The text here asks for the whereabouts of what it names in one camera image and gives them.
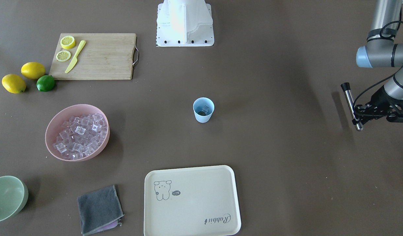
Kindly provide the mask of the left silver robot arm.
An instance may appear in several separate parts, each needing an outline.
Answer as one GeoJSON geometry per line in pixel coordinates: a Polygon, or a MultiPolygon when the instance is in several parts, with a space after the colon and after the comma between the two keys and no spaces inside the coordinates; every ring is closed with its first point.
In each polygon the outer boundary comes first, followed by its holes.
{"type": "Polygon", "coordinates": [[[362,68],[398,68],[382,82],[364,105],[353,103],[351,114],[354,125],[385,117],[393,123],[403,123],[403,43],[396,44],[399,27],[403,26],[403,0],[378,0],[374,10],[367,43],[357,50],[357,66],[362,68]]]}

